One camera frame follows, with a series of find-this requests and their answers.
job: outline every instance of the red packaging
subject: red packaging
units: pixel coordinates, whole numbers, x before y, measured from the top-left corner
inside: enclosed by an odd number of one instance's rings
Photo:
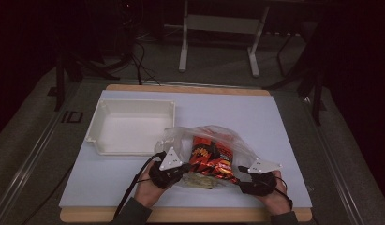
[[[191,172],[237,183],[232,172],[233,152],[221,142],[194,137],[189,163]]]

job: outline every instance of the clear plastic bag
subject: clear plastic bag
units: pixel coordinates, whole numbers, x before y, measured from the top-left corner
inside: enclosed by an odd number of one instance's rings
[[[202,183],[203,179],[204,187],[248,180],[250,177],[240,172],[238,167],[249,168],[259,158],[235,131],[214,125],[167,128],[155,151],[168,151],[170,148],[174,149],[182,162],[191,164],[192,173],[198,173],[198,176],[185,174],[185,180],[191,186]],[[215,178],[218,183],[214,180],[210,186],[204,176]]]

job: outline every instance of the metal stand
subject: metal stand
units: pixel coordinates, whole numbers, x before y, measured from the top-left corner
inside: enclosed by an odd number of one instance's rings
[[[256,58],[256,49],[262,35],[263,26],[268,15],[269,7],[265,7],[260,20],[228,18],[216,16],[203,16],[188,14],[188,0],[184,1],[184,25],[183,25],[183,46],[181,48],[180,72],[186,71],[186,60],[188,55],[187,32],[192,30],[205,30],[216,32],[231,32],[240,34],[255,35],[254,43],[247,48],[250,67],[253,77],[259,76],[259,66]]]

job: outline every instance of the wooden edge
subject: wooden edge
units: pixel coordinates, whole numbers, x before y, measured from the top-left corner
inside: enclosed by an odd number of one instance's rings
[[[115,210],[116,207],[64,207],[60,219],[70,223],[109,222],[113,219]],[[310,208],[293,210],[301,222],[312,219]],[[148,222],[262,222],[269,219],[269,214],[264,208],[154,207]]]
[[[237,96],[270,96],[267,90],[218,88],[218,87],[187,87],[187,86],[152,86],[152,85],[125,85],[110,84],[106,90],[110,91],[144,91],[144,92],[172,92],[192,94],[218,94]]]

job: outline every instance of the box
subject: box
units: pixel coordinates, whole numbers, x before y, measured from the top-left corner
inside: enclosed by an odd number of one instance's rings
[[[172,100],[101,99],[85,140],[100,155],[152,156],[174,113]]]

